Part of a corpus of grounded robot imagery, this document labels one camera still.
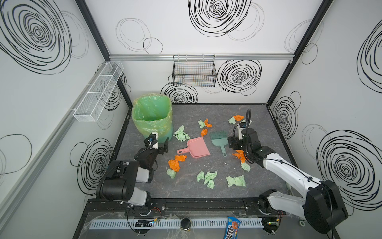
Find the brush bristles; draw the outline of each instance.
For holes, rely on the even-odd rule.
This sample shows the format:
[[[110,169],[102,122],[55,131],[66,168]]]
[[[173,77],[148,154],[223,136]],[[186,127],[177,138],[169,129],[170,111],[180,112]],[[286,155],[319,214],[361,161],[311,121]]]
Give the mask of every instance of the brush bristles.
[[[218,140],[221,138],[227,138],[227,132],[226,131],[218,131],[218,132],[212,132],[210,134],[211,140]]]

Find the trash bag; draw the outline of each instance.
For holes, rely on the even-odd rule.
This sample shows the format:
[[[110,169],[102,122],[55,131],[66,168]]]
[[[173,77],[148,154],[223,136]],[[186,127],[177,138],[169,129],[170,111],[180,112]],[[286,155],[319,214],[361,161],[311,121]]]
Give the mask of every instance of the trash bag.
[[[134,100],[133,122],[138,131],[147,138],[152,132],[158,132],[158,143],[164,143],[172,137],[171,100],[164,94],[147,94]]]

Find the black metal frame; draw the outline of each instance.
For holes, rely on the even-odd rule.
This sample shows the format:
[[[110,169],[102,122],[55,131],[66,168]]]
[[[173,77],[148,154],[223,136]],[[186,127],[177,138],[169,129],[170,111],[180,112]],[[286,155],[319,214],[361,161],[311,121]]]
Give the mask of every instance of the black metal frame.
[[[89,29],[90,32],[93,35],[94,40],[96,41],[98,48],[100,49],[104,59],[106,61],[110,60],[110,54],[107,50],[107,47],[101,37],[100,32],[98,31],[98,28],[94,22],[93,17],[91,16],[91,13],[85,3],[85,0],[75,0],[78,8],[80,9]],[[277,132],[283,142],[283,145],[287,151],[287,154],[291,160],[291,162],[297,166],[296,161],[291,153],[291,150],[284,139],[281,130],[275,121],[272,112],[270,111],[269,107],[275,100],[276,96],[278,95],[279,91],[281,90],[283,84],[287,80],[289,74],[291,73],[292,69],[297,63],[297,59],[301,56],[303,50],[307,46],[310,38],[314,34],[315,30],[317,29],[319,23],[321,22],[322,18],[326,14],[330,4],[333,2],[333,0],[323,0],[318,11],[316,12],[311,24],[309,25],[307,31],[305,32],[304,37],[302,38],[300,44],[298,45],[296,52],[295,52],[295,60],[292,61],[291,64],[288,64],[286,69],[284,70],[280,80],[278,81],[274,91],[272,92],[269,100],[267,103],[241,103],[242,104],[265,104],[267,106],[267,110],[272,118],[272,121],[277,129]],[[116,160],[118,152],[121,147],[121,143],[123,140],[123,137],[126,133],[126,129],[130,120],[131,116],[131,110],[133,107],[133,104],[131,102],[131,99],[121,81],[117,82],[117,85],[127,103],[129,106],[129,111],[126,115],[125,122],[123,123],[121,132],[118,136],[116,146],[112,153],[111,160]],[[223,104],[235,104],[235,103],[205,103],[205,104],[198,104],[198,105],[223,105]],[[259,198],[153,198],[152,202],[154,206],[157,206],[158,208],[162,208],[162,206],[165,207],[165,209],[162,212],[162,216],[169,215],[170,213],[174,212],[190,212],[190,211],[242,211],[246,215],[256,215],[258,217],[262,218],[272,218],[275,217],[277,214],[276,212],[271,213],[270,215],[264,215],[259,211],[257,202]],[[120,202],[105,202],[100,201],[99,199],[89,199],[86,207],[83,211],[83,214],[80,218],[80,221],[78,223],[76,232],[73,236],[74,239],[77,239],[80,236],[81,230],[85,224],[86,218],[88,216],[88,213],[90,212],[121,212],[125,211],[127,208],[127,204],[123,203],[120,204]],[[128,212],[131,216],[136,216],[134,211]],[[335,238],[339,239],[339,235],[336,230],[334,230]]]

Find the orange crumpled paper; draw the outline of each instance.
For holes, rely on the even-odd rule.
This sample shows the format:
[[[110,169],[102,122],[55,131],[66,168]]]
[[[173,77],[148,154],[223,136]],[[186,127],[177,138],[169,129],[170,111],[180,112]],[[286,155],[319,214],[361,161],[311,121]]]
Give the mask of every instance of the orange crumpled paper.
[[[180,166],[179,166],[179,161],[178,161],[178,160],[170,159],[170,160],[168,161],[168,165],[169,165],[170,168],[171,168],[172,170],[174,170],[175,172],[179,172]]]
[[[208,131],[208,130],[207,130],[206,128],[203,129],[202,132],[200,133],[200,135],[201,135],[201,136],[205,136],[205,135],[207,134],[207,131]]]
[[[175,155],[175,160],[184,162],[186,160],[187,155]]]
[[[208,128],[211,128],[211,127],[212,127],[212,124],[209,124],[209,123],[208,123],[208,119],[206,119],[206,120],[204,121],[204,123],[206,124],[206,127],[208,127]]]
[[[234,118],[235,118],[236,121],[241,121],[242,119],[244,119],[244,116],[235,115]]]
[[[236,152],[238,152],[238,153],[233,153],[232,155],[238,157],[238,159],[241,160],[241,163],[244,163],[245,162],[244,151],[243,150],[236,150]]]

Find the white mesh basket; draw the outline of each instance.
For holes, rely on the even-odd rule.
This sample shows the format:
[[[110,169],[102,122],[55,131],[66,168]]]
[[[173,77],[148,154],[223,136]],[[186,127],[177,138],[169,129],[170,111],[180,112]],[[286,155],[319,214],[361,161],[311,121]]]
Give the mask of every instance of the white mesh basket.
[[[95,122],[122,74],[121,62],[107,62],[73,116],[80,122]]]

